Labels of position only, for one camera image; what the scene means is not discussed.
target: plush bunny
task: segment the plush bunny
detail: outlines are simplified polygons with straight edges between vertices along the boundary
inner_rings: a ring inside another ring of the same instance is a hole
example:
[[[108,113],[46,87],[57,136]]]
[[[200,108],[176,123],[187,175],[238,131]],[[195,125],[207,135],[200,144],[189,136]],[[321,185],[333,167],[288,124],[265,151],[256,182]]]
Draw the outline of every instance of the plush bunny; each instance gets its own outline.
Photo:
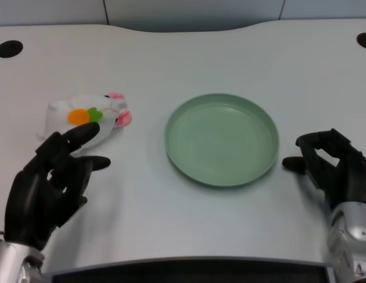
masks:
[[[98,144],[111,133],[114,127],[130,123],[132,115],[125,98],[120,93],[106,96],[78,95],[50,102],[47,108],[44,131],[40,138],[46,139],[55,131],[64,133],[81,124],[97,122],[99,133],[83,148]]]

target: plastic plate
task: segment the plastic plate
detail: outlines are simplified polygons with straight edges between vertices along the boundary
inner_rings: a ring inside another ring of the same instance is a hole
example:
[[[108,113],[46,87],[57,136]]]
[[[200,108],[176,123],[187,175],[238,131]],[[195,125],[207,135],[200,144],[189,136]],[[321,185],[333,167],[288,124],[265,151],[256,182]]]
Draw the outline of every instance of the plastic plate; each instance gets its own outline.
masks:
[[[277,159],[279,134],[258,105],[229,94],[195,97],[170,117],[165,147],[174,165],[212,186],[238,186],[263,175]]]

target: white table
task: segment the white table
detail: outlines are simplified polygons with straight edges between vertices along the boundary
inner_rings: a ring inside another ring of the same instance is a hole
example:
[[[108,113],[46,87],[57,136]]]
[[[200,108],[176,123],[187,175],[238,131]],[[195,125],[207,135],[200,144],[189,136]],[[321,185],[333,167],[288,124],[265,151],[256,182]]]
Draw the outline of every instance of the white table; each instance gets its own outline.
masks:
[[[154,34],[104,25],[0,27],[0,229],[12,180],[40,143],[48,101],[125,94],[133,122],[90,154],[87,205],[56,231],[45,271],[165,256],[257,256],[328,262],[323,194],[282,169],[301,134],[336,128],[366,156],[366,19],[275,21],[233,31]],[[242,189],[182,177],[164,152],[173,110],[230,93],[262,106],[280,133],[273,170]]]

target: black hole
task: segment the black hole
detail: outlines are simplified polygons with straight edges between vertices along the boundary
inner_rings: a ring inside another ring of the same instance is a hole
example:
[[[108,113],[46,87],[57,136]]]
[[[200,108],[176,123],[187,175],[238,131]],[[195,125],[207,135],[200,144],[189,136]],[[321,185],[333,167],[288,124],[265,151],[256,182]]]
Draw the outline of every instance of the black hole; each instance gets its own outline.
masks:
[[[23,50],[23,44],[17,40],[9,40],[0,44],[0,57],[11,58]]]
[[[356,37],[356,40],[361,46],[366,48],[366,32],[359,34],[358,37]]]

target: robotic arm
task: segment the robotic arm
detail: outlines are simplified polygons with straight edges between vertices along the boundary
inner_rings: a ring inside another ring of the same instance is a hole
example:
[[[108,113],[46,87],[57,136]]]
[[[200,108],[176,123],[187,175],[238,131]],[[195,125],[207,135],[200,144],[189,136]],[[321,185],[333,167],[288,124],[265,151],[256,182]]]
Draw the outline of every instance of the robotic arm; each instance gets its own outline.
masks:
[[[287,157],[283,165],[308,174],[325,192],[332,211],[328,247],[338,283],[366,282],[366,159],[351,142],[332,129],[300,136],[302,157]],[[317,155],[323,149],[338,158],[337,166]]]
[[[0,283],[40,283],[41,251],[56,227],[63,226],[86,202],[83,193],[92,171],[110,165],[100,156],[71,152],[100,130],[97,123],[52,134],[12,184],[0,240]]]

